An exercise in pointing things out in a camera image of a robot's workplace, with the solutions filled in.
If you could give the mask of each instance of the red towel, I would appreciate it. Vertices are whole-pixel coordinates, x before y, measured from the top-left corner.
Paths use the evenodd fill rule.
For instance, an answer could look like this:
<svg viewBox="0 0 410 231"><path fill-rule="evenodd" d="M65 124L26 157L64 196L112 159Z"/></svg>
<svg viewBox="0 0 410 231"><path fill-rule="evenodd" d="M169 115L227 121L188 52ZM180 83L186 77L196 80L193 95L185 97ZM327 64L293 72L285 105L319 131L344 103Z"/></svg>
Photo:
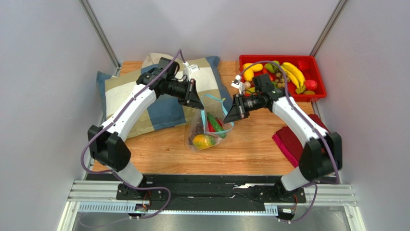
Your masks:
<svg viewBox="0 0 410 231"><path fill-rule="evenodd" d="M309 115L309 117L315 121L322 128L327 129L327 127L322 123L317 115ZM299 159L303 152L302 144L296 135L290 130L288 126L283 127L278 130L272 139L278 145L279 149L282 151L283 155L289 160L289 162L294 166L299 166Z"/></svg>

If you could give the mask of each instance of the plastic bag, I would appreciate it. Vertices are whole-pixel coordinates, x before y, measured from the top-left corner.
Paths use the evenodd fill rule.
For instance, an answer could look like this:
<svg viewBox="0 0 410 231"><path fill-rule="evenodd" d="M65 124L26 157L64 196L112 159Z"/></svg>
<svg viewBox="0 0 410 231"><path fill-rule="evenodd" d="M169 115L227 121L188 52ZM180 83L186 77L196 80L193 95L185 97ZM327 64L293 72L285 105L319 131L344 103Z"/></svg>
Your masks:
<svg viewBox="0 0 410 231"><path fill-rule="evenodd" d="M187 146L193 152L220 144L233 128L233 122L224 124L227 110L225 99L205 94L201 97L204 110L198 110L192 120L187 136Z"/></svg>

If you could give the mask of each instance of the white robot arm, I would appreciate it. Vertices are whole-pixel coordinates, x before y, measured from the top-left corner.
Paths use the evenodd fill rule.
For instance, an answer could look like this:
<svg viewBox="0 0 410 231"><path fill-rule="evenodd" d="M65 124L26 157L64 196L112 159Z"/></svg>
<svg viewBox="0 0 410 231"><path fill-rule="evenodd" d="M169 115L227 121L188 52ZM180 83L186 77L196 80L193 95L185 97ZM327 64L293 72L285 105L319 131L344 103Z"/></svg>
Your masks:
<svg viewBox="0 0 410 231"><path fill-rule="evenodd" d="M325 138L335 159L338 169L342 167L342 139L336 132L328 133L327 130L311 120L299 106L293 97L288 100L284 88L276 89L268 74L253 78L256 93L250 96L236 94L233 96L233 104L224 123L245 119L249 112L259 108L268 108L279 116L292 130L304 147L299 166L292 172L281 177L276 182L276 196L279 200L288 200L294 191L319 177L333 172L331 160L323 147L318 133L302 119L294 108L301 112L302 116L310 123L319 134Z"/></svg>
<svg viewBox="0 0 410 231"><path fill-rule="evenodd" d="M158 67L143 73L131 94L124 101L114 115L105 121L100 127L91 126L88 137L91 140L104 127L111 125L90 145L91 157L101 164L113 170L121 179L128 184L138 187L143 180L143 175L130 162L131 152L124 141L132 126L137 122L142 113L162 94L168 94L178 98L181 105L203 109L198 93L196 92L195 79L185 79L180 82L175 78L175 72L179 64L174 62L170 68L156 80L148 89L138 97L137 92L150 83L171 60L161 58Z"/></svg>

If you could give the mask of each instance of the gray wall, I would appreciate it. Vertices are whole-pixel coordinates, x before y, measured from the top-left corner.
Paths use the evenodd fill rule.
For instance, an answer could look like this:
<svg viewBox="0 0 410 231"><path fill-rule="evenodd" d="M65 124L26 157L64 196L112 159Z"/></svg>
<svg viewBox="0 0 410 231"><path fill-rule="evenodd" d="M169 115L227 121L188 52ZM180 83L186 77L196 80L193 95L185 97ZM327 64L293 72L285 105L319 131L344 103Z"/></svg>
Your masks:
<svg viewBox="0 0 410 231"><path fill-rule="evenodd" d="M96 72L114 67L76 0L0 12L0 230L56 230L101 115Z"/></svg>
<svg viewBox="0 0 410 231"><path fill-rule="evenodd" d="M326 125L343 138L343 180L368 230L409 230L410 3L352 0L317 61Z"/></svg>
<svg viewBox="0 0 410 231"><path fill-rule="evenodd" d="M308 55L338 0L90 0L121 61L149 52L187 59Z"/></svg>

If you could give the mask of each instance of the red pepper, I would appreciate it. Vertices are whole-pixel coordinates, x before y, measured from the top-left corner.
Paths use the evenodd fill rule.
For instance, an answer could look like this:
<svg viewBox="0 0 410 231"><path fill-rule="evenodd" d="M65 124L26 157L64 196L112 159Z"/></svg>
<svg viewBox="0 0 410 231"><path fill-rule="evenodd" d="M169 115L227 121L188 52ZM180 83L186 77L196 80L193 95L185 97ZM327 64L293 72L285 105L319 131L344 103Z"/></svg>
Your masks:
<svg viewBox="0 0 410 231"><path fill-rule="evenodd" d="M297 61L297 68L300 71L307 71L307 70L310 69L310 66L305 60L298 60Z"/></svg>
<svg viewBox="0 0 410 231"><path fill-rule="evenodd" d="M214 129L214 127L211 125L211 122L209 122L209 120L208 120L208 130L209 130L209 132L215 132L215 129Z"/></svg>
<svg viewBox="0 0 410 231"><path fill-rule="evenodd" d="M218 121L219 125L221 125L221 127L223 127L223 124L221 123L221 121L220 121L219 119L217 119L217 121ZM209 122L209 120L207 120L207 122L208 122L209 132L215 132L215 129L214 129L214 127L211 125L211 123Z"/></svg>

